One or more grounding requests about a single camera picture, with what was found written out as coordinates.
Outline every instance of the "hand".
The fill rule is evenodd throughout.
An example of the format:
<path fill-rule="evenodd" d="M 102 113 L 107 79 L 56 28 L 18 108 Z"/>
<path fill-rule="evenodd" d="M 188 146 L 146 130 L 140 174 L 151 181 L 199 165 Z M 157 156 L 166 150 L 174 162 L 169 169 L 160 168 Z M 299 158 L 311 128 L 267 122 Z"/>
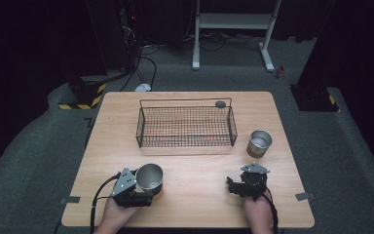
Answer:
<path fill-rule="evenodd" d="M 115 234 L 120 230 L 130 218 L 141 208 L 119 207 L 112 198 L 108 198 L 105 202 L 104 215 L 102 221 L 96 229 L 96 234 Z"/>
<path fill-rule="evenodd" d="M 272 199 L 268 191 L 265 192 L 265 195 Z M 250 223 L 252 234 L 272 234 L 273 215 L 265 197 L 260 196 L 256 201 L 253 201 L 252 197 L 246 197 L 244 214 Z"/>

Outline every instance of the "wire basket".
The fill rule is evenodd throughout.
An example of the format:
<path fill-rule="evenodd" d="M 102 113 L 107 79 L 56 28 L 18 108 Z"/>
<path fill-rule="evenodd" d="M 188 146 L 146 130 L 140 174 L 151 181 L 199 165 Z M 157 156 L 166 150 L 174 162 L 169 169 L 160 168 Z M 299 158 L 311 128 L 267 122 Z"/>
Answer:
<path fill-rule="evenodd" d="M 142 99 L 139 147 L 233 146 L 238 136 L 232 99 Z"/>

